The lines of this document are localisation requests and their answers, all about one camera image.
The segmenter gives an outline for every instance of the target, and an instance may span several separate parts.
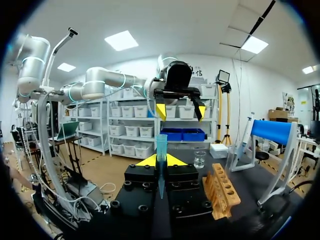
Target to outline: blue foam block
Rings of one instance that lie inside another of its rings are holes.
[[[290,129],[289,122],[254,120],[251,134],[287,145]]]

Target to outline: ceiling light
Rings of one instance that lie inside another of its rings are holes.
[[[108,36],[104,40],[116,51],[122,51],[139,46],[128,30]]]
[[[250,36],[247,41],[243,44],[241,49],[249,51],[254,54],[260,53],[269,44],[262,41],[254,36]]]
[[[314,72],[314,69],[313,69],[312,66],[308,66],[308,67],[302,69],[302,72],[303,72],[304,74],[310,74],[310,73],[313,73],[313,72]]]
[[[62,70],[62,71],[65,71],[65,72],[70,72],[72,71],[73,69],[75,69],[76,67],[75,66],[72,66],[70,64],[67,64],[67,63],[62,63],[60,66],[58,66],[58,69]]]

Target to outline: plastic test tube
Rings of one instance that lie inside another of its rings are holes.
[[[164,171],[167,162],[167,135],[166,134],[158,134],[155,136],[156,140],[156,160],[159,166],[159,192],[161,199],[164,198],[164,191],[165,191],[165,176]]]

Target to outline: blue plastic box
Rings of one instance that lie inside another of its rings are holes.
[[[160,134],[166,134],[168,141],[182,141],[182,129],[181,128],[163,128]]]
[[[205,132],[200,128],[184,128],[182,129],[182,140],[203,142],[205,140]]]

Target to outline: glass beaker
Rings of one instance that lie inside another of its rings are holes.
[[[194,162],[193,165],[196,169],[202,169],[205,166],[205,151],[195,151],[194,152]]]

